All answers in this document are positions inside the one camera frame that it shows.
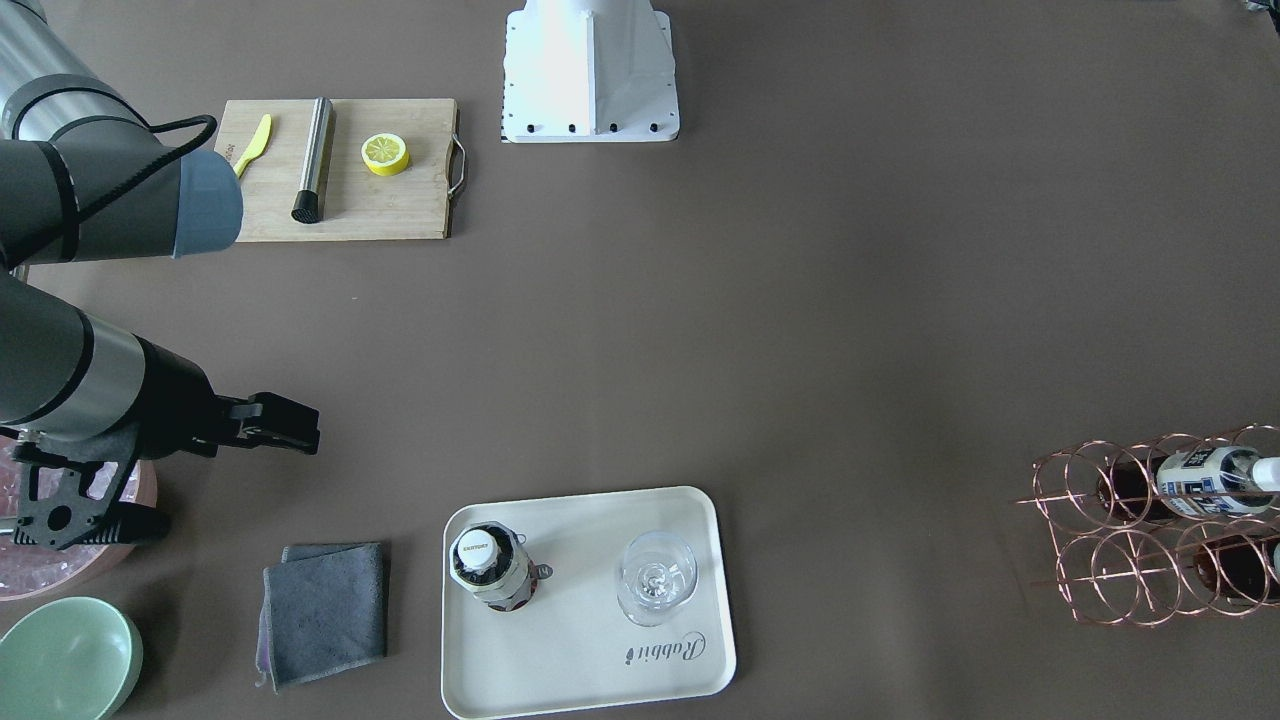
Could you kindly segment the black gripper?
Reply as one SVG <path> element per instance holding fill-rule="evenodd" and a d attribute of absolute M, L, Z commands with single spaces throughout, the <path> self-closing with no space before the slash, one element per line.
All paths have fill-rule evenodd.
<path fill-rule="evenodd" d="M 271 392 L 218 395 L 191 360 L 147 340 L 140 348 L 143 377 L 122 432 L 82 441 L 10 433 L 10 457 L 20 468 L 15 544 L 61 551 L 164 539 L 172 529 L 165 512 L 122 498 L 140 460 L 177 452 L 214 457 L 220 447 L 317 452 L 321 434 L 314 407 Z"/>

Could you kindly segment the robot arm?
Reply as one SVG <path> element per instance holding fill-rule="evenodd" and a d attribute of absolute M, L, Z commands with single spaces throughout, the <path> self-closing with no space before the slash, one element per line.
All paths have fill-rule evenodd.
<path fill-rule="evenodd" d="M 3 433 L 19 486 L 3 528 L 18 544 L 146 544 L 170 518 L 125 501 L 143 460 L 221 447 L 314 455 L 315 409 L 270 392 L 219 395 L 205 370 L 10 277 L 3 278 Z"/>
<path fill-rule="evenodd" d="M 229 249 L 243 196 L 207 114 L 152 123 L 51 29 L 3 4 L 3 269 Z"/>

